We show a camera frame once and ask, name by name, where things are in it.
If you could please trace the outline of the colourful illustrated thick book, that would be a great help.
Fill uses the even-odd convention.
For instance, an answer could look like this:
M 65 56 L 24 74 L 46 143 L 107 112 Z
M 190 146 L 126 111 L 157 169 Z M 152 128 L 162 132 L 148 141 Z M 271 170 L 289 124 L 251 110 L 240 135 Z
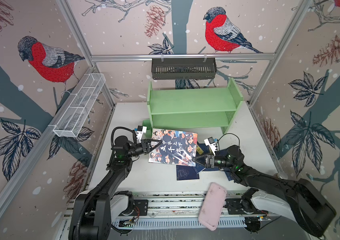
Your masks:
M 153 129 L 152 139 L 162 140 L 160 153 L 149 156 L 150 163 L 194 167 L 197 133 L 165 129 Z

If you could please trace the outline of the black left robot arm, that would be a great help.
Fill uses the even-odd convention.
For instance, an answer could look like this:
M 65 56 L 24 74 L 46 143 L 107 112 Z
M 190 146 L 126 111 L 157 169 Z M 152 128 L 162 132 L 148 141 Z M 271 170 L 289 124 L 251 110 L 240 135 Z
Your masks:
M 112 229 L 111 200 L 122 181 L 129 175 L 133 160 L 159 147 L 159 140 L 134 143 L 126 136 L 112 141 L 107 175 L 87 194 L 77 196 L 69 231 L 70 240 L 106 240 Z

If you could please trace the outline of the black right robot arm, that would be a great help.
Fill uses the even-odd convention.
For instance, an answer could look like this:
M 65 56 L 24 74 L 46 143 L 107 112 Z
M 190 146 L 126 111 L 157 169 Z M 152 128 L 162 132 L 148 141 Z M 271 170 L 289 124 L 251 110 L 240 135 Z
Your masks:
M 204 154 L 193 159 L 205 168 L 221 168 L 231 179 L 248 190 L 240 202 L 227 204 L 247 214 L 272 212 L 295 221 L 308 234 L 321 238 L 336 216 L 335 208 L 306 179 L 286 180 L 264 174 L 244 163 L 244 154 L 237 145 L 223 154 Z

